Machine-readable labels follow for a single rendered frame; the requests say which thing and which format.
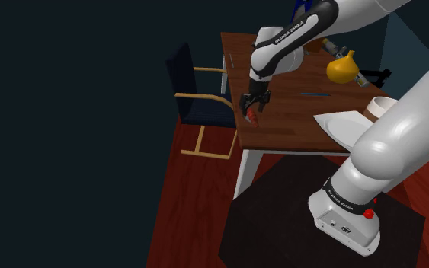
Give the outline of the red and white striped object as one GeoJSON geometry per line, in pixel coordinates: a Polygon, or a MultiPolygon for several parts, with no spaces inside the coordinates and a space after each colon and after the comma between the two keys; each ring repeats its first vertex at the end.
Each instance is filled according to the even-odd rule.
{"type": "Polygon", "coordinates": [[[245,118],[253,127],[258,128],[258,118],[250,107],[246,110],[245,118]]]}

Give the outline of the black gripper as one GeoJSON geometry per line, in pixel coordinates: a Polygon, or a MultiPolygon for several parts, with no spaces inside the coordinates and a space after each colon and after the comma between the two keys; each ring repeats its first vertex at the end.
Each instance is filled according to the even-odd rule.
{"type": "Polygon", "coordinates": [[[254,98],[257,97],[258,112],[262,113],[266,104],[270,102],[271,92],[268,90],[269,81],[257,81],[249,79],[248,94],[241,94],[239,98],[239,109],[246,113],[252,105],[254,98]]]}

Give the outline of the wooden table with white legs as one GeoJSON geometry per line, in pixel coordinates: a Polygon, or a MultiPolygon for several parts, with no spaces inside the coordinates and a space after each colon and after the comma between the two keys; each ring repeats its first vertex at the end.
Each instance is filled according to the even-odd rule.
{"type": "Polygon", "coordinates": [[[355,82],[335,84],[326,76],[332,56],[324,50],[311,51],[301,66],[276,75],[269,84],[270,102],[257,113],[258,128],[248,123],[239,109],[239,98],[247,92],[254,34],[221,34],[229,89],[242,160],[235,185],[236,196],[252,183],[265,154],[346,156],[348,150],[334,142],[313,118],[316,114],[363,111],[370,100],[384,93],[371,85],[360,88],[355,82]],[[232,68],[229,54],[235,68],[232,68]],[[327,93],[330,96],[305,96],[299,93],[327,93]]]}

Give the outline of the black robot stand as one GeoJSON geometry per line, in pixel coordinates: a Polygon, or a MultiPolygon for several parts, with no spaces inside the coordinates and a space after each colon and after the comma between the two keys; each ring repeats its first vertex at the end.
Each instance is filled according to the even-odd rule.
{"type": "Polygon", "coordinates": [[[227,268],[429,268],[425,218],[381,193],[381,238],[362,257],[318,230],[308,198],[338,166],[322,156],[287,155],[231,203],[219,257],[227,268]]]}

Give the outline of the blue object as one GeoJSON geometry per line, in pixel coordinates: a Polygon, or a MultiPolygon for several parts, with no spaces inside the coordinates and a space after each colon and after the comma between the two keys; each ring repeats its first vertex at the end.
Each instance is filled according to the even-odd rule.
{"type": "Polygon", "coordinates": [[[296,0],[291,22],[293,22],[300,15],[305,14],[311,8],[312,2],[313,0],[296,0]]]}

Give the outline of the dark blue chair, wooden frame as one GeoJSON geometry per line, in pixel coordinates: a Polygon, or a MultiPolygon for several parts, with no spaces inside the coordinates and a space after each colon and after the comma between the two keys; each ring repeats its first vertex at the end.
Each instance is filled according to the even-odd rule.
{"type": "Polygon", "coordinates": [[[207,126],[236,128],[231,97],[226,93],[227,71],[225,67],[195,67],[190,47],[181,43],[165,60],[165,66],[171,82],[178,107],[181,123],[200,127],[196,145],[193,150],[181,150],[183,155],[229,160],[232,156],[234,143],[230,145],[226,155],[202,152],[204,130],[207,126]],[[222,90],[219,93],[200,93],[197,90],[196,72],[218,72],[222,75],[222,90]]]}

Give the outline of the brown and white cup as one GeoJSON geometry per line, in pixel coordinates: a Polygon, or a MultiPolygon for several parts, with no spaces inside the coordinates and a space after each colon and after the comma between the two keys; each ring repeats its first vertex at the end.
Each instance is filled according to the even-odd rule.
{"type": "Polygon", "coordinates": [[[396,104],[396,99],[384,96],[374,97],[363,111],[363,115],[375,123],[390,107],[396,104]]]}

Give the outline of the yellow gourd-shaped vase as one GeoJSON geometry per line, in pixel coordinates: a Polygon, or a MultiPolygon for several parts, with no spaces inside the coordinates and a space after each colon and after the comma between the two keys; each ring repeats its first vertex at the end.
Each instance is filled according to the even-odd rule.
{"type": "Polygon", "coordinates": [[[354,80],[360,72],[359,67],[353,59],[354,53],[354,50],[350,50],[346,56],[336,59],[327,65],[326,75],[330,81],[337,84],[345,84],[354,80]]]}

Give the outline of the grey and yellow long tool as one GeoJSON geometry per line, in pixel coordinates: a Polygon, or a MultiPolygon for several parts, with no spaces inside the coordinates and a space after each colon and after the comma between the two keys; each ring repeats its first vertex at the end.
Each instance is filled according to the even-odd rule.
{"type": "MultiPolygon", "coordinates": [[[[335,60],[336,59],[340,59],[344,56],[346,56],[344,54],[346,47],[343,46],[342,48],[339,48],[337,45],[335,45],[333,42],[331,42],[329,39],[325,38],[322,41],[322,45],[323,48],[330,54],[332,55],[335,60]]],[[[359,86],[361,86],[362,88],[366,88],[370,85],[370,83],[360,74],[358,73],[358,75],[354,78],[354,80],[359,86]]]]}

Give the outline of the white square plate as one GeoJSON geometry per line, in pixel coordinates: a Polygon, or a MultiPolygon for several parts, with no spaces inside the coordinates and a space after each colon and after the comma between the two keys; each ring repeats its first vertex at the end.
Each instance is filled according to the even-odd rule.
{"type": "Polygon", "coordinates": [[[349,152],[373,125],[372,121],[356,110],[317,114],[313,118],[331,139],[349,152]]]}

